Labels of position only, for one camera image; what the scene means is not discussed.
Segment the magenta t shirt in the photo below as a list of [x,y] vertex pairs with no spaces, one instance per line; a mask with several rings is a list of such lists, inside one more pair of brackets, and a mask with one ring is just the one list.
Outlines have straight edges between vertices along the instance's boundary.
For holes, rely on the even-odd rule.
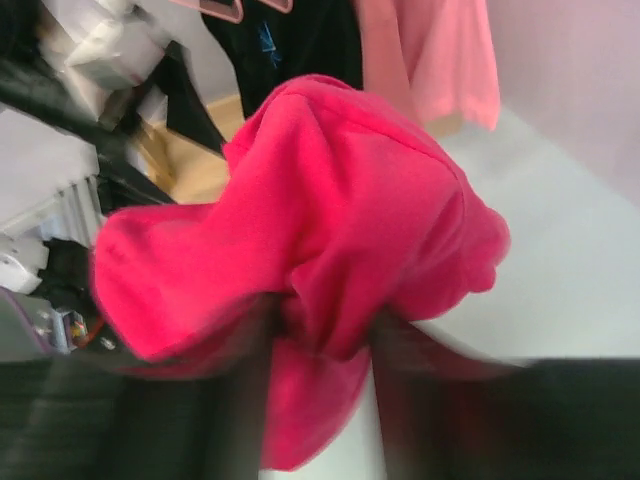
[[290,471],[349,419],[374,315],[390,306],[432,319],[490,290],[509,230],[424,130],[331,77],[279,86],[224,155],[216,202],[107,219],[92,292],[159,377],[216,370],[241,308],[281,295],[262,464]]

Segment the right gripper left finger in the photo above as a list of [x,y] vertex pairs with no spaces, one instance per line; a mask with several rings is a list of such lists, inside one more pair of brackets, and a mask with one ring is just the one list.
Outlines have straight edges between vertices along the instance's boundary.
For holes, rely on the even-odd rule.
[[70,317],[1,298],[5,479],[255,479],[278,305],[239,311],[212,366],[163,374],[112,335],[71,345]]

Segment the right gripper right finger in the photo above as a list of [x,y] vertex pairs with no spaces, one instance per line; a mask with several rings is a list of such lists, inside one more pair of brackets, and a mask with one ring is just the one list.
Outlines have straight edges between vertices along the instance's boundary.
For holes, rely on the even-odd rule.
[[639,475],[635,359],[476,359],[393,314],[370,346],[391,479]]

